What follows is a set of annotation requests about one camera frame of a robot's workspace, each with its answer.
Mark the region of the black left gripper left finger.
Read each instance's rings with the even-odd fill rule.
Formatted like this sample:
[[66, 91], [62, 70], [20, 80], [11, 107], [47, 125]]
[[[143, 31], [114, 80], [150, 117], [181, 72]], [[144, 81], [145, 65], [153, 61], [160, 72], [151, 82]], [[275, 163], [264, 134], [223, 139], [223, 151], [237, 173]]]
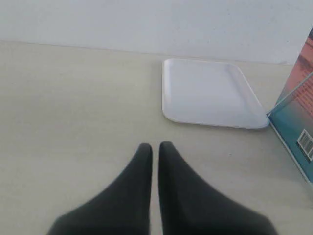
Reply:
[[100, 194], [60, 216], [50, 235], [148, 235], [152, 147], [142, 143], [120, 175]]

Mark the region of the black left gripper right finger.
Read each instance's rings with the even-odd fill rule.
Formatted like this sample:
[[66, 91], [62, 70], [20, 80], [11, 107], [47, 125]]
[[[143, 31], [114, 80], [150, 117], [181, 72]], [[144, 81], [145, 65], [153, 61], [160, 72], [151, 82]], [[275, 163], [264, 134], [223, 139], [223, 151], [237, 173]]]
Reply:
[[165, 235], [276, 235], [271, 221], [203, 180], [172, 142], [159, 146], [158, 194]]

